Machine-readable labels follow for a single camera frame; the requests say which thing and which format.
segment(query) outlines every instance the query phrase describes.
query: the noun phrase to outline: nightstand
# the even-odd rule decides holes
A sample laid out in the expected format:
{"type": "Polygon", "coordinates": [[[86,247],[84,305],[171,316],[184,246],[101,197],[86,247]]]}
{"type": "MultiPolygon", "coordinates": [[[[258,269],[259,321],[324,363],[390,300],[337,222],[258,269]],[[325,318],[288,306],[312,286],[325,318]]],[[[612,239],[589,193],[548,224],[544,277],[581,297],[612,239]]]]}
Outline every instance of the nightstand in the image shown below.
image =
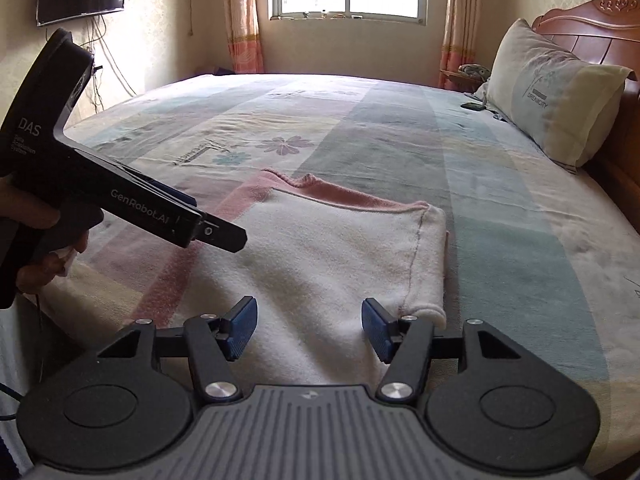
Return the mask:
{"type": "Polygon", "coordinates": [[[483,81],[479,79],[475,79],[460,72],[440,70],[440,73],[456,86],[458,92],[471,92],[473,94],[483,83],[483,81]]]}

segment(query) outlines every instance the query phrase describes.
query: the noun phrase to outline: hand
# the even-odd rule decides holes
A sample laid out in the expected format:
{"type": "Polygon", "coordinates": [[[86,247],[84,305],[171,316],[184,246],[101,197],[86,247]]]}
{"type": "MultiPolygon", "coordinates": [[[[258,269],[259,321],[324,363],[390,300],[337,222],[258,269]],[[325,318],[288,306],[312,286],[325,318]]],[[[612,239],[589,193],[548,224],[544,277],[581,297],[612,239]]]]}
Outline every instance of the hand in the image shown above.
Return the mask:
{"type": "MultiPolygon", "coordinates": [[[[0,217],[10,218],[34,229],[49,229],[60,220],[60,212],[30,193],[17,189],[6,179],[0,179],[0,217]]],[[[86,249],[89,233],[82,234],[74,244],[79,253],[86,249]]],[[[39,262],[29,264],[18,272],[17,287],[21,292],[36,294],[56,274],[62,272],[65,262],[50,253],[39,262]]]]}

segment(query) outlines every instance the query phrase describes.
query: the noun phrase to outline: pillow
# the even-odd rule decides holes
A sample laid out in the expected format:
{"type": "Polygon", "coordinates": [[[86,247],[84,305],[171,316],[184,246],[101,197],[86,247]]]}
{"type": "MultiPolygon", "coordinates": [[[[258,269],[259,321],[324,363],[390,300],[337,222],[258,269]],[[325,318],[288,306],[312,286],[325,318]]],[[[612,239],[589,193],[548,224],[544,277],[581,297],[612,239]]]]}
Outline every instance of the pillow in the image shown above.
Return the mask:
{"type": "Polygon", "coordinates": [[[631,72],[581,61],[517,20],[498,49],[487,99],[552,161],[575,170],[609,135],[631,72]]]}

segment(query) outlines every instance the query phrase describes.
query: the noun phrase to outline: headboard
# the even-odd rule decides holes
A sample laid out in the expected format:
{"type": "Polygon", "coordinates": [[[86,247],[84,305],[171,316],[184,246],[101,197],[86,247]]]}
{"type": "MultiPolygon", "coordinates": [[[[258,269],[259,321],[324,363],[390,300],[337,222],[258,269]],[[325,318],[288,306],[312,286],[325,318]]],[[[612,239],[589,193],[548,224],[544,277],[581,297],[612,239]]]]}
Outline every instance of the headboard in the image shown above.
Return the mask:
{"type": "MultiPolygon", "coordinates": [[[[640,78],[640,0],[553,9],[532,28],[584,61],[627,66],[640,78]]],[[[640,82],[627,80],[616,123],[585,169],[640,233],[640,82]]]]}

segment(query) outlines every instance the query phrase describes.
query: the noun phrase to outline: patterned curtain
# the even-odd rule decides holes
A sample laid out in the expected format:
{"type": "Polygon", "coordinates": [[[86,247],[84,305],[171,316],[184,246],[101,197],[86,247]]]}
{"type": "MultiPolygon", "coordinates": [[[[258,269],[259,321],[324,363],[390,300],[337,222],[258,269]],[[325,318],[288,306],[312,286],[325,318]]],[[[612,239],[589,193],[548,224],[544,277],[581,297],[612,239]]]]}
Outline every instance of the patterned curtain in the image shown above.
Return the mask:
{"type": "MultiPolygon", "coordinates": [[[[441,70],[457,72],[460,65],[473,63],[482,0],[449,0],[442,45],[441,70]]],[[[440,74],[440,88],[455,86],[440,74]]]]}
{"type": "Polygon", "coordinates": [[[239,74],[264,73],[255,0],[224,0],[226,36],[233,68],[239,74]]]}

